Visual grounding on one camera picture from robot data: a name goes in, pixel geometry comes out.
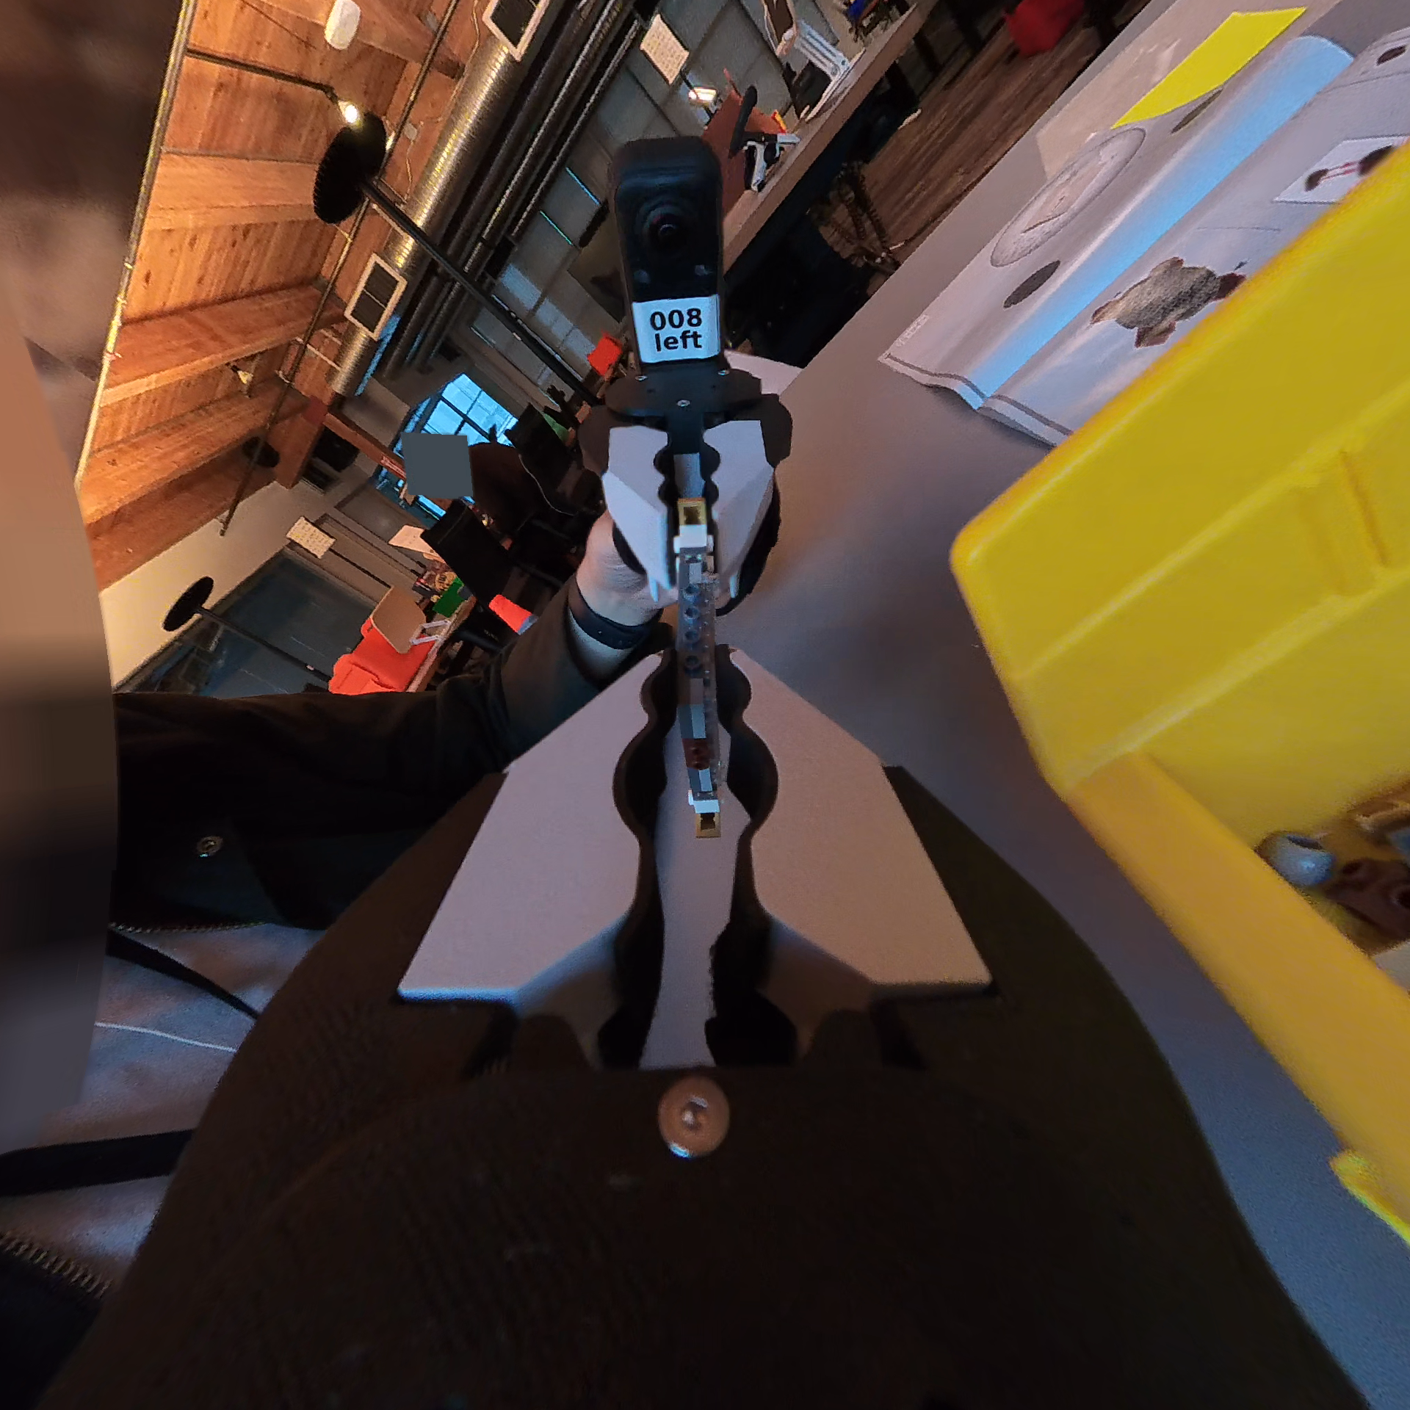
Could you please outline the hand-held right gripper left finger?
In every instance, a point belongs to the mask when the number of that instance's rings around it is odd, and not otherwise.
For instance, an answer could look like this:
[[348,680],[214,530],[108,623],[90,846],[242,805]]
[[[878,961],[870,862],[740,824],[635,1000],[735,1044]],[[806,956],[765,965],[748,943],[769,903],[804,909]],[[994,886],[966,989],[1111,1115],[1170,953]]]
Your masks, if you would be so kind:
[[660,942],[671,695],[668,654],[649,655],[505,770],[396,996],[559,1018],[581,1043],[625,1012]]

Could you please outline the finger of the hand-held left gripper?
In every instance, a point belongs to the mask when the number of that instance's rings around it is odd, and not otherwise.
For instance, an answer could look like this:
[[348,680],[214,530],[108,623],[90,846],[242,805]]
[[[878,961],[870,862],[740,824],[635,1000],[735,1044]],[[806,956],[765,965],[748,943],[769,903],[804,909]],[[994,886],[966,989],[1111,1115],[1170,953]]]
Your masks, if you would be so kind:
[[732,605],[762,577],[776,545],[776,483],[760,420],[729,420],[704,432],[716,455],[713,502],[713,604]]
[[666,433],[641,425],[607,430],[606,466],[602,470],[610,541],[621,560],[644,579],[654,607],[677,599],[678,497],[665,467],[674,467]]

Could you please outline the grey brown toy brick model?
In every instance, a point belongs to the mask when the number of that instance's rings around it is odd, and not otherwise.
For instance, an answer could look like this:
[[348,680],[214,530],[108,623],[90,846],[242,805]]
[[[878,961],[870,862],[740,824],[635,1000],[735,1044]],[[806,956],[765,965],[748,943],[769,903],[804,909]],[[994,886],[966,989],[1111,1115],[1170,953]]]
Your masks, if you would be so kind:
[[716,576],[704,498],[679,498],[672,538],[677,589],[677,730],[694,834],[721,836],[716,680]]

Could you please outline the large yellow plastic bin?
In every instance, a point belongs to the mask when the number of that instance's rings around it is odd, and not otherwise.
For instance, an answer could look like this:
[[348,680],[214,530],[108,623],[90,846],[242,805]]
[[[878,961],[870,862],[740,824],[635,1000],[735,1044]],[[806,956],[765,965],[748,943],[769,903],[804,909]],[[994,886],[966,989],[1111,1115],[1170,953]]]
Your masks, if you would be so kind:
[[1030,754],[1406,1237],[1406,990],[1280,878],[1406,783],[1406,150],[972,520]]

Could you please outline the person's left forearm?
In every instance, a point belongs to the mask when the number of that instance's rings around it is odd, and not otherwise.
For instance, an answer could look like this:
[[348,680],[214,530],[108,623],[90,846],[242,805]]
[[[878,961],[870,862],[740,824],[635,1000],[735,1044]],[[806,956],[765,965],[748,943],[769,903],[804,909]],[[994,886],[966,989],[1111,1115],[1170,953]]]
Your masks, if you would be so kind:
[[489,680],[486,748],[502,768],[541,743],[632,667],[665,646],[662,621],[628,630],[625,646],[599,642],[568,598],[550,604]]

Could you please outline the person's left hand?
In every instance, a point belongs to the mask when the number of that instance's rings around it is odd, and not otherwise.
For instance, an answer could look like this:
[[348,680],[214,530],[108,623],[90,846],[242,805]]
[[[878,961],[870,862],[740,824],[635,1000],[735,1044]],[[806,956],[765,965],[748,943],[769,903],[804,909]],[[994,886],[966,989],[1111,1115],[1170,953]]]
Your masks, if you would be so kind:
[[660,617],[660,602],[644,571],[627,563],[607,511],[591,524],[574,582],[584,605],[612,626],[638,629]]

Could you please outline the dark wrist band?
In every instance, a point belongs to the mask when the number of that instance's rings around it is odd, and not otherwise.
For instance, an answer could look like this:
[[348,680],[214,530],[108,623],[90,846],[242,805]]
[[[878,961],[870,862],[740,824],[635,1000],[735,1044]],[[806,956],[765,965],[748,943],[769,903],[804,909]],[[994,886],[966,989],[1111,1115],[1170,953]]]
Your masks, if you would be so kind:
[[577,638],[590,643],[593,649],[619,657],[637,651],[650,638],[660,618],[660,614],[654,613],[643,623],[621,624],[590,608],[581,595],[569,595],[566,614]]

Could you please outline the arched window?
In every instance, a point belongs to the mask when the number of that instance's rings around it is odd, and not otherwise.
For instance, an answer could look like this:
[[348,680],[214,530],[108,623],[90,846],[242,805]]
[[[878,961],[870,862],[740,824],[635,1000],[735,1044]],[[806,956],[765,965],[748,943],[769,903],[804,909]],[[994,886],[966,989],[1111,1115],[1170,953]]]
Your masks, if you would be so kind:
[[414,410],[402,433],[459,436],[471,447],[503,444],[516,419],[474,379],[459,375]]

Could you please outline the background work table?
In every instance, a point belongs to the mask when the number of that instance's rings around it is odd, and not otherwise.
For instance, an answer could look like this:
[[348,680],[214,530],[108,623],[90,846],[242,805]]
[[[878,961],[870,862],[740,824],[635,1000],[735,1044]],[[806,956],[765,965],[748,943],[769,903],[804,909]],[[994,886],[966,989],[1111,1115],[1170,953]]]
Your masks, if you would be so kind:
[[856,113],[870,90],[901,56],[936,7],[935,2],[910,3],[907,12],[872,38],[825,100],[818,115],[801,121],[798,141],[785,150],[760,191],[744,191],[722,220],[724,272],[729,273],[750,242],[782,207],[801,178],[819,163],[823,151]]

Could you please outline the white framed ceiling panel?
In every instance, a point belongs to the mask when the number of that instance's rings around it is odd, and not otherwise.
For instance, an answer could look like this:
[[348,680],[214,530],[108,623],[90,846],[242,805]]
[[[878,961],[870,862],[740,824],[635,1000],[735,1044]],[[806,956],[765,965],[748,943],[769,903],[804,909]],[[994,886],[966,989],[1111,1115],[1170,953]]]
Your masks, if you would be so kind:
[[486,2],[481,19],[496,43],[522,62],[552,2]]
[[345,303],[345,317],[368,338],[380,341],[406,291],[408,279],[378,254],[370,254]]

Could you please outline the person's dark jacket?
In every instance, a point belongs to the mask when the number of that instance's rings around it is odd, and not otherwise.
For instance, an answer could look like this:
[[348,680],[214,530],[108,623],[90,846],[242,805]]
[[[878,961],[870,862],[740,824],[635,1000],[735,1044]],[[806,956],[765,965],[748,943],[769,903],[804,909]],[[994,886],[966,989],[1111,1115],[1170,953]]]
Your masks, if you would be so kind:
[[508,658],[433,692],[113,696],[123,930],[324,930],[519,746]]

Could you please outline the large black disc lamp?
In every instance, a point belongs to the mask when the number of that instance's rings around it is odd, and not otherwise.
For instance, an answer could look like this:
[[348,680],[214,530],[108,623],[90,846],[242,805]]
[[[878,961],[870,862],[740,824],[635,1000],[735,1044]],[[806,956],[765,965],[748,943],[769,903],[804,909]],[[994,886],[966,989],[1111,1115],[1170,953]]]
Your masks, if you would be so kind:
[[315,218],[334,226],[359,206],[364,185],[378,176],[386,156],[387,132],[383,119],[361,112],[346,121],[327,143],[312,179],[311,203]]

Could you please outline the open instruction booklet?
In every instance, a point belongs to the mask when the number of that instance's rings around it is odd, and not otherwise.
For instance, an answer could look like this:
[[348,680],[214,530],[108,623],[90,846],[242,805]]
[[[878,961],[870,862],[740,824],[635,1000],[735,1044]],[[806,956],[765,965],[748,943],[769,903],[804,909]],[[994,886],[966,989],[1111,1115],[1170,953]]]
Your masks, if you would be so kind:
[[1214,93],[1091,135],[879,356],[1048,447],[1406,144],[1406,3],[1302,13]]

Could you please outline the person's grey shirt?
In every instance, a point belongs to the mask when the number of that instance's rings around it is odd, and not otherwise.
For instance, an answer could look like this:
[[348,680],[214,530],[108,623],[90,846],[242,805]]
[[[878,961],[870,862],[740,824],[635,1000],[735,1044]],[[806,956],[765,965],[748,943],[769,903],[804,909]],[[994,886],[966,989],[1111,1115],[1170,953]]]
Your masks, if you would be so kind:
[[[251,925],[146,933],[171,955],[261,1011],[317,943],[318,930]],[[73,1102],[24,1147],[133,1137],[196,1127],[251,1019],[189,984],[107,958],[86,1068]],[[4,1235],[115,1285],[167,1194],[168,1175],[1,1203]]]

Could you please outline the brown toy brick plate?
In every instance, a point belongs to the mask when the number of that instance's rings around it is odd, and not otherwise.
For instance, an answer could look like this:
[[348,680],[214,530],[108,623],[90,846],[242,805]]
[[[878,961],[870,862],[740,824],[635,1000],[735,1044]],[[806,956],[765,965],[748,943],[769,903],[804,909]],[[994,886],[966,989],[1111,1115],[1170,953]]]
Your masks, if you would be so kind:
[[1358,856],[1342,862],[1324,884],[1336,905],[1393,939],[1408,937],[1408,865],[1402,859]]

